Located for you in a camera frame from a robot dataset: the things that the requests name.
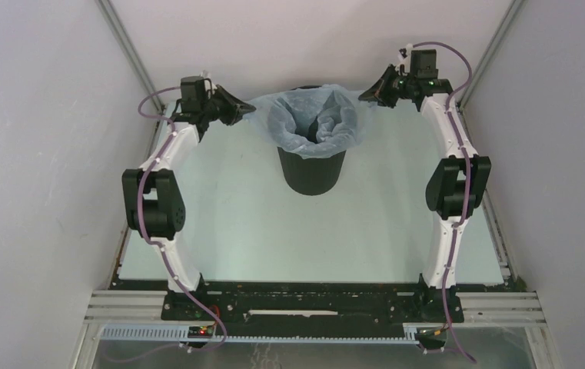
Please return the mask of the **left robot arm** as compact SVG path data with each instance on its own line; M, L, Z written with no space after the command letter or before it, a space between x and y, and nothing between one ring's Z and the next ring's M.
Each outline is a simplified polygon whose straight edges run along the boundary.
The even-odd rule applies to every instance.
M213 121L232 126L256 108L208 77L184 77L176 90L180 97L172 112L157 117L167 128L161 146L139 168L125 170L121 184L129 228L154 248L165 266L169 289L186 293L180 311L196 321L208 313L209 300L195 291L201 272L187 259L182 245L186 208L175 170Z

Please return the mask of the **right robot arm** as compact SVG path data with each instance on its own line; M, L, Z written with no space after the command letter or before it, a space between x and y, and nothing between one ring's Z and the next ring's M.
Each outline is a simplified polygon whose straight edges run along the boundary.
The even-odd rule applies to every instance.
M434 130L440 160L425 190L434 216L427 266L420 274L414 313L433 321L454 295L455 265L464 229L480 207L492 168L490 158L472 145L457 110L453 88L439 78L436 42L409 44L400 49L398 64L390 64L360 101L393 108L400 100L412 102Z

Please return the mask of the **light blue plastic trash bag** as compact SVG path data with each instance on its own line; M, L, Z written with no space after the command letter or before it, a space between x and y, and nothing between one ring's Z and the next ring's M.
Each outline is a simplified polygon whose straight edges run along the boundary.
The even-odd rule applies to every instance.
M266 141L303 159L329 158L359 145L376 105L340 85L295 88L262 95L244 116Z

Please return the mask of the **black cylindrical trash bin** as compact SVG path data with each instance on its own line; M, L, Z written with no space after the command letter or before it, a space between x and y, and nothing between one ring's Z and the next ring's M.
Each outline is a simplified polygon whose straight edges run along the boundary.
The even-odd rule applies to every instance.
M314 88L319 85L306 85L298 88ZM328 192L337 183L346 151L329 158L303 159L277 147L284 180L299 194L315 196Z

